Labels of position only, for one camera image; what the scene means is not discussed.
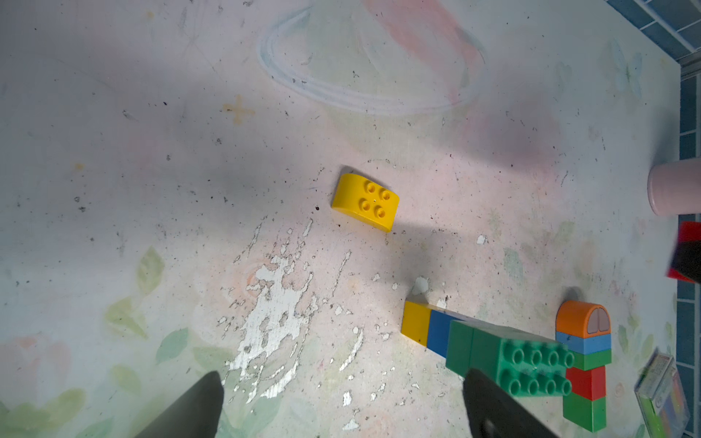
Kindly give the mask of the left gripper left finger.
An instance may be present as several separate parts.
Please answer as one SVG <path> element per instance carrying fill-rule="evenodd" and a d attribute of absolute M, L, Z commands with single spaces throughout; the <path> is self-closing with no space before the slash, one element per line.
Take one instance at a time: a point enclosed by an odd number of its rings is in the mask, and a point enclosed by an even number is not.
<path fill-rule="evenodd" d="M 218 372 L 208 372 L 136 437 L 214 438 L 222 414 L 224 387 Z"/>

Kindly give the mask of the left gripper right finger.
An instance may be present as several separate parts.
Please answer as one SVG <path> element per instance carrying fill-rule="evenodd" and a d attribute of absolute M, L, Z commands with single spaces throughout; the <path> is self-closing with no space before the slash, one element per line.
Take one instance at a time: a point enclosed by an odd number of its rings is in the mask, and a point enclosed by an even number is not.
<path fill-rule="evenodd" d="M 463 399 L 473 437 L 556 437 L 480 370 L 468 371 L 463 382 Z"/>

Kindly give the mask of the green long lego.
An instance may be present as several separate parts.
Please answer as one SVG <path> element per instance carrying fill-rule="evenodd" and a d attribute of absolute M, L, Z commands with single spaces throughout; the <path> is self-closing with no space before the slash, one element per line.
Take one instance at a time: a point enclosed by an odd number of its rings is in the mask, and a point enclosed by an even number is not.
<path fill-rule="evenodd" d="M 554 339 L 473 319 L 450 323 L 447 368 L 465 378 L 479 370 L 512 397 L 567 396 L 574 355 Z"/>
<path fill-rule="evenodd" d="M 590 354 L 581 354 L 574 351 L 573 367 L 579 370 L 592 370 L 612 363 L 612 351 L 602 350 Z"/>

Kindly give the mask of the green small square lego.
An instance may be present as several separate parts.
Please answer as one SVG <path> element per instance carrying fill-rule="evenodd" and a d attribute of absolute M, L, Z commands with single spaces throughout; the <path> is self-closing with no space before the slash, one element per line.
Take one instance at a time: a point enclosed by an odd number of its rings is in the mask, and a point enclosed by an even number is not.
<path fill-rule="evenodd" d="M 574 392 L 563 397 L 563 417 L 595 433 L 607 426 L 606 398 L 589 400 Z"/>

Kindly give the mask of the dark blue square lego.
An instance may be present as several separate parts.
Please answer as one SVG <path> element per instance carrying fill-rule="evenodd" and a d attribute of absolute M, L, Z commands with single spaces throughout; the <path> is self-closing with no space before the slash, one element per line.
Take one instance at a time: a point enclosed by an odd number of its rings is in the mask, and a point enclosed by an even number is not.
<path fill-rule="evenodd" d="M 453 320 L 465 321 L 466 316 L 443 308 L 432 307 L 427 336 L 427 348 L 446 358 L 450 324 Z"/>

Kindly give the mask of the red small lego brick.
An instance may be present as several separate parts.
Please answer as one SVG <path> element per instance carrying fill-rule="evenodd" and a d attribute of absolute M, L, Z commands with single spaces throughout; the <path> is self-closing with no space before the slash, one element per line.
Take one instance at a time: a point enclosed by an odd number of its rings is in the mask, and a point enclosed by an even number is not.
<path fill-rule="evenodd" d="M 569 368 L 566 378 L 570 381 L 572 392 L 590 401 L 597 401 L 606 396 L 606 371 L 601 366 L 591 370 Z"/>

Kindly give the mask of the light blue long lego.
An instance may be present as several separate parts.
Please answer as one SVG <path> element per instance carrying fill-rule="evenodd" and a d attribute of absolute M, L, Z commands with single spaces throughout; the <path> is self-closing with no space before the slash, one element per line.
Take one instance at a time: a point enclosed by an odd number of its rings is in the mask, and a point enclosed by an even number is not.
<path fill-rule="evenodd" d="M 582 355 L 598 353 L 612 347 L 611 334 L 580 338 L 563 332 L 556 332 L 556 341 L 566 345 L 570 351 Z"/>

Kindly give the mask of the yellow square lego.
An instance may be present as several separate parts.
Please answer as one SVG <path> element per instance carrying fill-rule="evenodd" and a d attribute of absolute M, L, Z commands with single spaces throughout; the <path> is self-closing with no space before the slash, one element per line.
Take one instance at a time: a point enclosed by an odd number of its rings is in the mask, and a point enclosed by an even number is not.
<path fill-rule="evenodd" d="M 426 347 L 433 307 L 428 304 L 405 301 L 401 334 Z"/>

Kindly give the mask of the orange half-round lego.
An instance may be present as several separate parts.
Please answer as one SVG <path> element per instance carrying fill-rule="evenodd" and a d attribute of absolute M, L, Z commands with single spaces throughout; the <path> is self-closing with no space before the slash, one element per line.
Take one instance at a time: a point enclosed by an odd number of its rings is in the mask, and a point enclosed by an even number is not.
<path fill-rule="evenodd" d="M 556 317 L 556 332 L 589 339 L 611 333 L 611 319 L 604 306 L 566 300 Z"/>

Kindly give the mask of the red long lego brick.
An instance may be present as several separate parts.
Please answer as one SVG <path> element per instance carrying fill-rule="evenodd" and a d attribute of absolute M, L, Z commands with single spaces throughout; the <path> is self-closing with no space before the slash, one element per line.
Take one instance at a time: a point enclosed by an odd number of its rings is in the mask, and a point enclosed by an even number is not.
<path fill-rule="evenodd" d="M 700 262 L 700 223 L 682 222 L 667 276 L 699 284 Z"/>

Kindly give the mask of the yellow curved lego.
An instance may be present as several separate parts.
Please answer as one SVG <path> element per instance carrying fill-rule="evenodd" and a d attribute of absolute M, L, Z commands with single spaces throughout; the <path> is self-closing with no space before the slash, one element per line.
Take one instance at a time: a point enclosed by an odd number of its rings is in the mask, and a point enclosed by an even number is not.
<path fill-rule="evenodd" d="M 391 190 L 361 175 L 345 173 L 339 178 L 332 209 L 390 233 L 400 204 Z"/>

